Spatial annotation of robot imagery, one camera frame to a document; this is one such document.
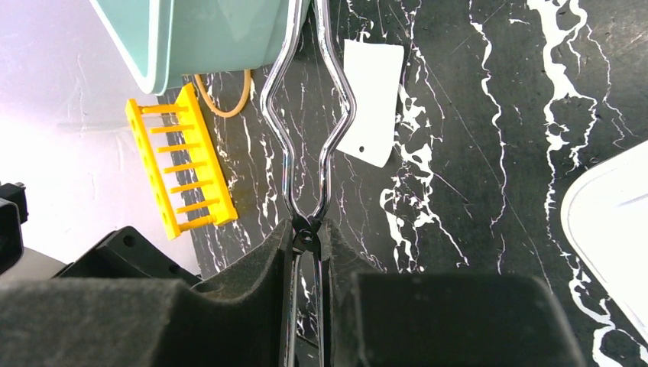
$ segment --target white wall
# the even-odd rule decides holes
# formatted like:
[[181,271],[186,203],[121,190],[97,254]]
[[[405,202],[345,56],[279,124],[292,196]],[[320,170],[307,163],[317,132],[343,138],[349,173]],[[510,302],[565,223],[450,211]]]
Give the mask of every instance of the white wall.
[[157,100],[139,90],[90,3],[0,5],[0,181],[27,187],[25,245],[71,262],[130,225],[199,273],[190,234],[167,240],[125,121],[126,99]]

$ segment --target yellow plastic rack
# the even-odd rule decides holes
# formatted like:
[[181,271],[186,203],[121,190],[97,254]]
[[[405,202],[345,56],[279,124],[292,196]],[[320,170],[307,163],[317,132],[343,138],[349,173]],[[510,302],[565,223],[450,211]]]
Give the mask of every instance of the yellow plastic rack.
[[[178,208],[175,213],[171,207],[169,195],[164,186],[162,174],[157,166],[157,160],[142,119],[142,115],[160,113],[174,113],[179,124],[161,128],[149,128],[148,131],[151,134],[182,132],[185,143],[161,147],[157,149],[157,152],[188,151],[191,157],[190,163],[164,168],[164,173],[171,174],[194,169],[198,177],[197,182],[174,187],[169,192],[180,193],[200,188],[205,197],[205,201]],[[144,162],[144,169],[148,175],[148,180],[151,182],[151,188],[157,206],[160,208],[164,229],[169,239],[175,239],[181,232],[189,229],[210,223],[221,225],[238,219],[238,214],[232,204],[232,198],[229,196],[227,183],[223,178],[219,160],[209,138],[205,120],[200,112],[192,84],[187,84],[182,88],[173,105],[139,106],[134,99],[129,99],[126,103],[126,115],[131,123],[133,135]],[[205,207],[209,211],[208,216],[178,224],[176,214],[188,213]]]

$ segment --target black marble surface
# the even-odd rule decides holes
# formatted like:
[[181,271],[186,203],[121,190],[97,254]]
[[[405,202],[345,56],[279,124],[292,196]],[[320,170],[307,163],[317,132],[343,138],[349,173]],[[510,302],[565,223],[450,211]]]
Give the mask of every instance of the black marble surface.
[[[575,254],[559,218],[562,198],[580,174],[648,139],[645,1],[332,0],[331,6],[340,57],[347,38],[403,45],[406,58],[387,165],[335,154],[328,217],[347,240],[385,271],[543,279],[590,365],[648,364],[646,342]],[[314,38],[311,11],[276,103],[298,142],[297,197],[305,211],[315,206],[316,159],[339,115]],[[259,108],[269,68],[254,71],[251,102],[240,116],[224,120],[203,110],[240,216],[194,231],[205,277],[287,217],[281,149]],[[242,75],[217,74],[208,84],[219,105],[231,108]],[[311,287],[304,278],[309,312],[301,313],[299,328],[307,336],[314,323]]]

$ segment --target light green plastic bin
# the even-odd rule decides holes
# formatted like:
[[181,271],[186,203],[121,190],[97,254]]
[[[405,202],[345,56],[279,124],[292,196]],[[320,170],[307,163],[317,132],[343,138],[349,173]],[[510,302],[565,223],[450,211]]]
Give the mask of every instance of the light green plastic bin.
[[142,92],[156,95],[182,86],[182,75],[273,63],[288,13],[288,0],[90,2]]

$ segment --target tan rubber loop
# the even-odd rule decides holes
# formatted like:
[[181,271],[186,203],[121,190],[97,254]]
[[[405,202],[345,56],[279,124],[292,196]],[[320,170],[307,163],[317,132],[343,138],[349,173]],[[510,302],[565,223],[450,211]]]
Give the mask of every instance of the tan rubber loop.
[[221,116],[224,118],[229,118],[229,117],[234,117],[239,114],[239,112],[245,107],[245,103],[248,102],[248,97],[250,96],[250,88],[252,86],[252,72],[250,70],[245,70],[244,72],[244,81],[243,81],[243,92],[241,93],[241,99],[238,101],[238,104],[232,111],[221,111],[218,107],[216,107],[216,104],[212,101],[211,98],[209,98],[209,94],[207,94],[207,89],[205,89],[205,85],[203,84],[203,78],[199,74],[194,74],[194,78],[196,78],[196,84],[198,85],[198,90],[200,91],[200,95],[202,96],[202,99],[205,100],[205,103],[207,103],[207,106],[209,109],[214,112],[217,116]]

